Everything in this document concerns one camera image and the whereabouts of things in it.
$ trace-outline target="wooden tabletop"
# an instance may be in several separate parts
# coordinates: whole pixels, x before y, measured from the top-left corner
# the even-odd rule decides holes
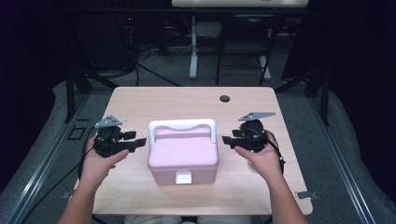
[[[309,0],[172,0],[173,7],[306,7]]]
[[[221,95],[230,97],[223,103]],[[249,112],[275,112],[261,119],[276,135],[285,158],[290,190],[306,191],[290,137],[275,93],[270,88],[243,87],[120,87],[108,103],[104,117],[120,119],[122,132],[147,137],[145,147],[117,164],[96,193],[95,214],[140,215],[264,215],[271,214],[265,181],[248,162],[222,143],[232,136],[238,119]],[[159,119],[213,119],[218,129],[219,169],[215,183],[159,186],[148,168],[149,123]],[[304,214],[312,212],[309,200],[296,199]]]

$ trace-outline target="gray carpet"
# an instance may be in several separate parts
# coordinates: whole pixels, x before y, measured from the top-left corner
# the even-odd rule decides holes
[[[275,88],[282,84],[280,76],[291,44],[292,41],[286,38],[278,39],[275,55],[270,63],[273,79],[265,82],[264,86]],[[171,53],[165,56],[159,51],[153,51],[150,57],[140,62],[147,68],[171,78],[183,86],[214,86],[216,56],[213,55],[213,48],[210,45],[201,46],[199,52],[198,78],[195,80],[189,79],[189,54],[179,55]],[[171,86],[143,69],[139,71],[139,86]],[[259,79],[257,76],[222,76],[220,78],[220,86],[257,86]],[[136,72],[112,80],[121,86],[134,86]],[[73,126],[76,125],[75,128],[89,129],[104,115],[111,91],[95,80],[91,80],[91,83],[94,91],[88,97],[81,111],[78,112],[77,119],[73,123]],[[291,142],[296,151],[307,188],[316,192],[319,196],[319,199],[312,201],[314,211],[307,217],[311,223],[361,223],[343,179],[334,165],[330,144],[320,127],[320,120],[316,119],[315,116],[317,112],[309,104],[309,99],[305,98],[301,93],[303,86],[304,84],[301,84],[288,91],[288,93],[278,94],[277,98],[290,132]],[[56,138],[64,126],[66,114],[64,83],[57,86],[54,91],[57,95],[57,102],[48,123],[19,171],[10,181],[6,190],[0,195],[0,223],[7,223],[9,217],[15,211],[14,208],[18,204],[18,199],[34,174],[35,168],[40,164],[44,155],[47,155],[52,148],[53,139]],[[342,104],[332,94],[329,105],[329,121],[337,143],[343,150],[350,170],[361,187],[362,194],[373,213],[376,223],[395,223],[395,206],[375,185],[361,163],[359,145],[357,144],[353,127],[350,125]],[[48,189],[78,163],[82,142],[83,140],[63,141],[59,154],[55,158],[55,162],[40,191],[35,196],[35,200],[41,198]],[[72,193],[76,179],[76,172],[67,177],[36,208],[28,217],[26,223],[56,223],[68,201],[67,198],[62,198],[61,196],[65,192]],[[122,217],[115,216],[100,216],[100,218],[106,223],[121,223],[123,221]],[[253,217],[252,219],[255,223],[260,223],[267,217]]]

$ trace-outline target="finger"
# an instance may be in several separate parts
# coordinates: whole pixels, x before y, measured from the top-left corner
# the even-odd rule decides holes
[[[250,151],[247,151],[246,149],[242,148],[242,147],[235,147],[234,150],[236,151],[236,153],[238,153],[241,157],[247,159],[250,161],[251,158],[251,153]]]
[[[110,167],[113,167],[117,162],[122,161],[123,159],[125,159],[129,154],[129,150],[128,149],[124,149],[123,151],[108,157],[108,164]]]

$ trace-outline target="handheld controller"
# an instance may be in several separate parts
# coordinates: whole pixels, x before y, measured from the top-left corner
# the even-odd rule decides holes
[[[284,163],[282,155],[280,154],[279,147],[268,140],[267,133],[259,118],[264,118],[268,116],[273,116],[275,113],[249,113],[239,119],[239,121],[244,121],[239,127],[239,130],[233,130],[233,137],[222,136],[223,143],[225,145],[230,145],[230,148],[235,148],[235,146],[240,146],[246,150],[253,152],[260,152],[265,148],[267,144],[270,144],[276,151],[279,157],[279,166],[283,174]]]
[[[137,147],[146,145],[146,138],[120,142],[122,139],[131,140],[136,137],[136,132],[134,131],[122,133],[119,127],[121,124],[121,121],[111,115],[95,124],[95,128],[98,129],[94,139],[94,148],[97,154],[106,158],[124,149],[134,152]]]

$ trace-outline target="person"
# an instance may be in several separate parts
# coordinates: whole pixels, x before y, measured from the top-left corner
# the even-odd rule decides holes
[[[272,134],[267,134],[268,139],[275,143]],[[87,149],[93,147],[93,138],[87,143]],[[250,161],[258,174],[268,185],[272,207],[273,222],[282,223],[308,223],[297,202],[295,201],[288,183],[282,175],[279,158],[275,149],[267,144],[265,148],[254,153],[241,147],[235,147],[235,152]],[[127,149],[118,154],[103,158],[95,150],[90,150],[84,161],[81,179],[78,187],[66,206],[58,223],[91,223],[95,193],[116,163],[128,156]],[[153,217],[153,216],[128,216],[125,223],[181,223],[181,217]],[[244,216],[227,217],[198,217],[197,223],[246,223]]]

